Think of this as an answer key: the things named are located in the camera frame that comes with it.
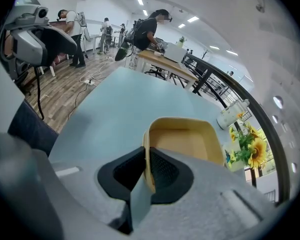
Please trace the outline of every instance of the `backpack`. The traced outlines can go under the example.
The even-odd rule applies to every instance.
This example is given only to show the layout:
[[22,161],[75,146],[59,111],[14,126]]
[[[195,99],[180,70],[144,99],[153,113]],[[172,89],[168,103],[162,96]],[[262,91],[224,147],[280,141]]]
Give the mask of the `backpack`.
[[113,28],[111,26],[108,26],[106,29],[105,29],[105,34],[107,36],[111,36],[112,35],[112,32],[113,32]]
[[77,14],[76,18],[74,19],[76,22],[79,23],[80,27],[81,28],[84,28],[83,29],[83,35],[85,37],[85,39],[90,42],[91,39],[90,39],[90,35],[89,35],[89,31],[88,31],[88,26],[87,26],[87,21],[86,21],[86,16],[84,14],[84,12],[79,12],[77,13],[76,11],[73,10],[73,12],[75,12]]
[[72,12],[75,12],[77,14],[75,21],[79,23],[80,27],[82,28],[87,27],[87,21],[84,12],[82,11],[77,13],[74,10]]
[[141,33],[141,30],[139,31],[140,27],[144,22],[147,20],[150,20],[150,18],[147,19],[139,19],[138,21],[134,21],[133,28],[126,34],[124,41],[128,42],[130,44],[134,43],[134,39],[141,39],[145,36],[144,33]]
[[143,19],[139,19],[138,21],[134,21],[133,28],[125,35],[124,41],[130,44],[133,44],[136,32],[141,27]]

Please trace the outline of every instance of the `light blue table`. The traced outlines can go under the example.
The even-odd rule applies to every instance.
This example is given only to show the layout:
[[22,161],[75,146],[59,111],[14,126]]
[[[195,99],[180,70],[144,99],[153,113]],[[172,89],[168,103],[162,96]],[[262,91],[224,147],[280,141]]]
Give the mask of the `light blue table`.
[[119,67],[80,104],[57,138],[49,160],[112,161],[140,147],[145,131],[159,117],[208,121],[224,144],[230,137],[217,124],[220,111],[180,86]]

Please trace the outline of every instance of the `black pants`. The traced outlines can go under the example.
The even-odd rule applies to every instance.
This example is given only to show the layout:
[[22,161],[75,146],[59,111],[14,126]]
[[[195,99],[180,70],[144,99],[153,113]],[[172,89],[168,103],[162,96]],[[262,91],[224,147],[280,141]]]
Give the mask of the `black pants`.
[[47,156],[58,138],[58,133],[40,119],[26,100],[15,113],[8,133],[24,140],[32,149],[44,151]]
[[85,64],[84,53],[81,50],[81,34],[73,35],[71,38],[76,43],[76,52],[73,55],[72,63],[77,65],[79,59],[80,64]]

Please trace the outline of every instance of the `yellow flower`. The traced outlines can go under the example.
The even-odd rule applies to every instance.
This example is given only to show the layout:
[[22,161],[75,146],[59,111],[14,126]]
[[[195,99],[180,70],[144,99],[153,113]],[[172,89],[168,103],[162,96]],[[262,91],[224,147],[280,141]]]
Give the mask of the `yellow flower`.
[[235,142],[235,140],[236,140],[236,135],[235,135],[234,132],[231,132],[231,133],[230,133],[230,137],[231,137],[232,142]]
[[230,153],[230,160],[236,161],[236,155],[235,155],[235,152],[233,150]]
[[238,118],[242,118],[243,115],[244,115],[244,113],[242,112],[242,113],[237,114],[236,116],[237,116]]
[[260,138],[256,128],[254,128],[249,122],[246,124],[246,127],[248,128],[249,132],[252,134],[254,138]]
[[252,150],[251,156],[248,160],[250,168],[258,168],[263,165],[263,163],[266,163],[267,143],[260,138],[255,138],[251,145],[248,145],[248,148]]

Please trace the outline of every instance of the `power strip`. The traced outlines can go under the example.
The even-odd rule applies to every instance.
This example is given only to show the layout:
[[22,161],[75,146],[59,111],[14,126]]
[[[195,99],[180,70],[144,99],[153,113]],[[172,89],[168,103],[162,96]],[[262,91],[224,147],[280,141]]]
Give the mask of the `power strip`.
[[84,80],[84,83],[85,84],[89,84],[90,86],[93,86],[94,84],[95,84],[95,82],[94,81],[91,81],[91,80]]

